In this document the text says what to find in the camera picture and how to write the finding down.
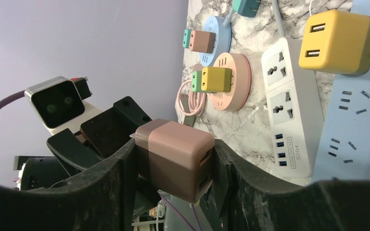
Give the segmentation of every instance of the teal charger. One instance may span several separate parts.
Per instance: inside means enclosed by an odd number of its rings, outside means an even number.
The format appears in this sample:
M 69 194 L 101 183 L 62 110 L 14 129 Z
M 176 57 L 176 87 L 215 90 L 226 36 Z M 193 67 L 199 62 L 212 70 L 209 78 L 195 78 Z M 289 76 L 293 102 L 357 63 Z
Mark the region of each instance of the teal charger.
M 233 10 L 243 17 L 253 18 L 256 16 L 260 0 L 233 0 Z
M 185 29 L 184 31 L 184 41 L 182 42 L 182 46 L 184 48 L 189 48 L 189 42 L 191 40 L 191 29 Z
M 197 93 L 211 93 L 201 89 L 202 85 L 202 71 L 192 72 L 192 91 Z

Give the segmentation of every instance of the blue power strip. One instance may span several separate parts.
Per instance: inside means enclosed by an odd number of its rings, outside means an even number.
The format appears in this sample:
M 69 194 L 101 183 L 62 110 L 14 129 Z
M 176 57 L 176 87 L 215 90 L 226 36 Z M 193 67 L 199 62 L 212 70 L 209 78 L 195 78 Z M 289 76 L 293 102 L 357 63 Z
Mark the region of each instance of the blue power strip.
M 354 0 L 351 12 L 370 16 L 370 0 Z M 370 180 L 370 69 L 336 75 L 312 181 Z
M 208 18 L 208 20 L 206 20 L 206 23 L 203 26 L 204 31 L 209 31 L 216 34 L 212 53 L 199 53 L 200 63 L 203 66 L 212 66 L 220 54 L 229 52 L 230 50 L 232 29 L 230 24 L 229 26 L 224 26 L 224 21 L 224 17 L 212 15 Z

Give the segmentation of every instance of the usb port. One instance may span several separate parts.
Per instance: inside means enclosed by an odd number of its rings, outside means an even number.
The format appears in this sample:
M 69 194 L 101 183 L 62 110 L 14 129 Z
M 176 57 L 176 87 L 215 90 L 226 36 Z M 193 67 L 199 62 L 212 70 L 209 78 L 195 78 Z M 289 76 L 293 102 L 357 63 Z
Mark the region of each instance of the usb port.
M 311 26 L 310 33 L 323 31 L 325 29 L 325 23 Z
M 306 57 L 319 57 L 320 56 L 320 50 L 306 51 L 305 56 Z

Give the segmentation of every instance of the depth camera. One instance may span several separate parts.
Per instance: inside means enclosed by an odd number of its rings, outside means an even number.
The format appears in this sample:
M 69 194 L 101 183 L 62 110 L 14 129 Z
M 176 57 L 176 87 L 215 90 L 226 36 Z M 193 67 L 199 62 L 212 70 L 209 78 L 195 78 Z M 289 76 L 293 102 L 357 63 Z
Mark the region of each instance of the depth camera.
M 56 128 L 84 113 L 84 104 L 74 83 L 56 77 L 26 89 L 29 98 L 44 124 Z

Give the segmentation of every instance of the yellow charger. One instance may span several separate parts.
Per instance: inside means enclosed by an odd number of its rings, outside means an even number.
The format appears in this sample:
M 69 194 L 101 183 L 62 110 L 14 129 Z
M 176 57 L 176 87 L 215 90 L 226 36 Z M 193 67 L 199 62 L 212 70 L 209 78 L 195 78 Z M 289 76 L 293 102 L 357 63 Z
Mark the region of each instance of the yellow charger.
M 332 74 L 364 74 L 370 68 L 370 17 L 330 10 L 305 24 L 299 66 Z
M 230 92 L 232 69 L 207 66 L 202 69 L 201 89 L 210 92 Z

